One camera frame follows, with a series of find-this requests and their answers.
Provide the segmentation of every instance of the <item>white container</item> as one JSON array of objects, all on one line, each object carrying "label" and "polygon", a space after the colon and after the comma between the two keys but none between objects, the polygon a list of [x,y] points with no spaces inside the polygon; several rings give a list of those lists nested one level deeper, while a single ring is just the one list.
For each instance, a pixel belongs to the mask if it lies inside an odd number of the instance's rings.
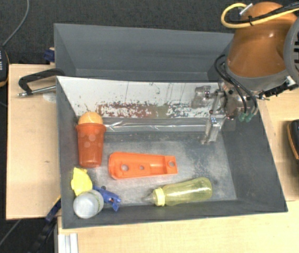
[{"label": "white container", "polygon": [[74,200],[74,211],[80,218],[87,219],[98,214],[104,206],[103,196],[96,190],[78,195]]}]

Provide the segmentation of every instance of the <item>white bottle cap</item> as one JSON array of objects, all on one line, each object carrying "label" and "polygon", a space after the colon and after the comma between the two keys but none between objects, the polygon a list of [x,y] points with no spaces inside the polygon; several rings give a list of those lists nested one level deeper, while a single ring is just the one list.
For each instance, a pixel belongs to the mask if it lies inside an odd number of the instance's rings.
[{"label": "white bottle cap", "polygon": [[162,188],[157,188],[153,190],[153,194],[155,194],[155,205],[157,206],[164,206],[165,205],[165,193]]},{"label": "white bottle cap", "polygon": [[90,190],[75,198],[73,208],[78,217],[87,219],[98,214],[103,205],[103,196],[96,190]]}]

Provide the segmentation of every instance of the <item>orange plastic bracket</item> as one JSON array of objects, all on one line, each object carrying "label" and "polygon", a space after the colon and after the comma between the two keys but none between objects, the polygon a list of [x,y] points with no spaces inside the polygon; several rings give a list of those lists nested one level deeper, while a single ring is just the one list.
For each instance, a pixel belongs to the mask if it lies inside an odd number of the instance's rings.
[{"label": "orange plastic bracket", "polygon": [[177,174],[172,155],[114,152],[108,161],[108,171],[114,179]]}]

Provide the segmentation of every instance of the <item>orange plastic cup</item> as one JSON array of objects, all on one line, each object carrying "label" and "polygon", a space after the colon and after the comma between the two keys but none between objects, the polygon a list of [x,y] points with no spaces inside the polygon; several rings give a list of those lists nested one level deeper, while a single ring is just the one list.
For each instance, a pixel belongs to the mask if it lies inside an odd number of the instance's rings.
[{"label": "orange plastic cup", "polygon": [[103,124],[84,123],[76,126],[79,165],[94,168],[102,164],[104,133]]}]

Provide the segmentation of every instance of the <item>bin floor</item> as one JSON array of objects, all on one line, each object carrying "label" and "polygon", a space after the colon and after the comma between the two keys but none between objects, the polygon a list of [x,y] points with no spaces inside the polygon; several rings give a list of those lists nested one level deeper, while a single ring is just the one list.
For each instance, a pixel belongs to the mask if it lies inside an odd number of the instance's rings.
[{"label": "bin floor", "polygon": [[[142,199],[153,189],[170,183],[178,183],[197,177],[207,177],[213,185],[209,201],[236,199],[232,175],[222,135],[215,143],[201,145],[200,133],[106,133],[102,165],[88,169],[96,186],[120,196],[121,206],[152,205]],[[108,156],[113,152],[132,152],[173,155],[178,174],[114,180],[108,173]]]}]

